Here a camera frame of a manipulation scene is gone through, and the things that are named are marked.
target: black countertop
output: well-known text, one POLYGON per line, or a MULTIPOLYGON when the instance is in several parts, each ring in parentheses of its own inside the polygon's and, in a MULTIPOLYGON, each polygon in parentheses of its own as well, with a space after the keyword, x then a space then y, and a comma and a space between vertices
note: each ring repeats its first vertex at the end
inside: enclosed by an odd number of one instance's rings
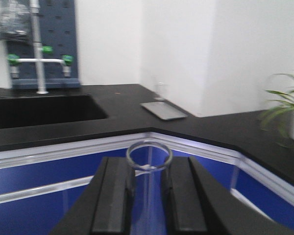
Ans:
MULTIPOLYGON (((294 141, 290 148, 278 145, 276 130, 260 129, 260 112, 163 121, 140 106, 155 100, 138 84, 82 86, 48 95, 71 94, 92 95, 109 118, 0 129, 0 151, 152 131, 237 150, 294 186, 294 141)), ((0 97, 20 96, 37 94, 0 88, 0 97)))

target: plastic bag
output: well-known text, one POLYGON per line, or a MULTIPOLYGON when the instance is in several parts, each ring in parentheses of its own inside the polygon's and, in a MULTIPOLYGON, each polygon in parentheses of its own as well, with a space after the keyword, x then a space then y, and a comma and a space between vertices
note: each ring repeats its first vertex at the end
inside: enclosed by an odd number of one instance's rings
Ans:
POLYGON ((27 0, 2 0, 0 40, 31 42, 31 22, 27 0))

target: metal tray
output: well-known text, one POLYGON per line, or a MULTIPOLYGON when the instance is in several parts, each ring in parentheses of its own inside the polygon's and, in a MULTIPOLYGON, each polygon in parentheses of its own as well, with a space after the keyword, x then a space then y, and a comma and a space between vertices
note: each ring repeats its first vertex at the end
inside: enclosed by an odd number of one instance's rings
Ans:
POLYGON ((142 103, 141 105, 162 120, 173 120, 187 117, 185 113, 165 102, 142 103))

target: black sink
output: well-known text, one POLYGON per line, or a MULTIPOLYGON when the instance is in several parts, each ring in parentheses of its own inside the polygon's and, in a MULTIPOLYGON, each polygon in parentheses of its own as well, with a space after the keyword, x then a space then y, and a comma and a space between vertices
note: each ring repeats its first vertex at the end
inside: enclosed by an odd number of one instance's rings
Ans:
POLYGON ((107 118, 88 94, 0 97, 0 129, 107 118))

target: pegboard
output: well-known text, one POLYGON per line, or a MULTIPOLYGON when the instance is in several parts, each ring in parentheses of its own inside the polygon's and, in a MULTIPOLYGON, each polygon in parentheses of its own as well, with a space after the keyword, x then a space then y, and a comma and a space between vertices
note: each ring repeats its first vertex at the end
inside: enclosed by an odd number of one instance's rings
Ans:
MULTIPOLYGON (((77 46, 74 0, 39 0, 40 33, 43 46, 53 47, 53 54, 43 54, 45 59, 62 59, 72 55, 71 76, 65 78, 59 63, 44 63, 47 88, 76 88, 80 86, 77 68, 77 46)), ((32 44, 7 42, 8 53, 20 58, 34 58, 32 44)), ((35 63, 19 65, 19 78, 12 78, 13 89, 36 89, 35 63)))

